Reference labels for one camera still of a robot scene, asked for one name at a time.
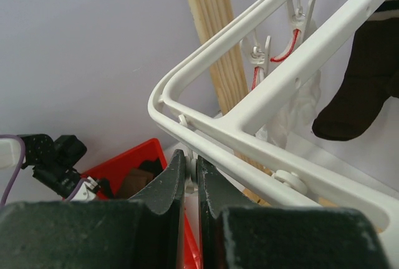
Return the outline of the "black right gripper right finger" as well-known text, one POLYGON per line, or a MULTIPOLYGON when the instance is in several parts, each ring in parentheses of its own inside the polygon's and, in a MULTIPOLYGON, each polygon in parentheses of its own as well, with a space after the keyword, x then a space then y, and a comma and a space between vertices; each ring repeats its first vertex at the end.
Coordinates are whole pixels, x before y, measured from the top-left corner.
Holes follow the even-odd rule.
POLYGON ((262 207, 202 157, 196 165, 204 268, 389 268, 351 208, 262 207))

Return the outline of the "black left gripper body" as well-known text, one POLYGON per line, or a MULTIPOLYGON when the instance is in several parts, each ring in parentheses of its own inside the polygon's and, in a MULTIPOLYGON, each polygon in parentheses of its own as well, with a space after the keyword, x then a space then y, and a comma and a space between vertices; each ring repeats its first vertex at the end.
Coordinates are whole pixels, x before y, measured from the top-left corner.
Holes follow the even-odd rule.
POLYGON ((20 138, 25 144, 26 154, 23 168, 32 167, 33 177, 67 198, 82 179, 89 181, 94 193, 99 193, 99 179, 83 177, 74 165, 86 154, 87 147, 75 135, 61 135, 56 140, 47 134, 27 134, 20 138))

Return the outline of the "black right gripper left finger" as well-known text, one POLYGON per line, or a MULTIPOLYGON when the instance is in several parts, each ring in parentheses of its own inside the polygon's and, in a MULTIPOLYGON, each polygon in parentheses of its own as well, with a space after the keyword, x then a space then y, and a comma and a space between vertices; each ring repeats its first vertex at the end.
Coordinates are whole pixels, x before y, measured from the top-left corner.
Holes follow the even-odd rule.
POLYGON ((128 200, 12 203, 1 210, 2 268, 183 268, 186 158, 128 200))

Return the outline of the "white plastic clip hanger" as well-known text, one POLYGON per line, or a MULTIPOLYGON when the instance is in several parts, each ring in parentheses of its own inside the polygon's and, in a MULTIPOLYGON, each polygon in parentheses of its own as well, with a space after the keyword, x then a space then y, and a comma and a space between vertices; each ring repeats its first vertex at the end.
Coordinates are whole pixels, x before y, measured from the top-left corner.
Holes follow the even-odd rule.
MULTIPOLYGON (((271 7, 276 11, 286 1, 272 0, 271 7)), ((313 200, 235 159, 219 148, 219 143, 271 169, 293 172, 307 182, 313 192, 360 210, 386 235, 396 233, 397 199, 263 142, 254 135, 383 1, 348 0, 282 63, 280 69, 272 72, 245 97, 247 103, 238 106, 240 115, 237 119, 230 114, 213 119, 178 102, 187 87, 177 84, 183 81, 179 68, 188 57, 155 86, 148 101, 148 113, 164 131, 272 203, 314 205, 313 200)), ((271 14, 265 12, 265 19, 271 14)))

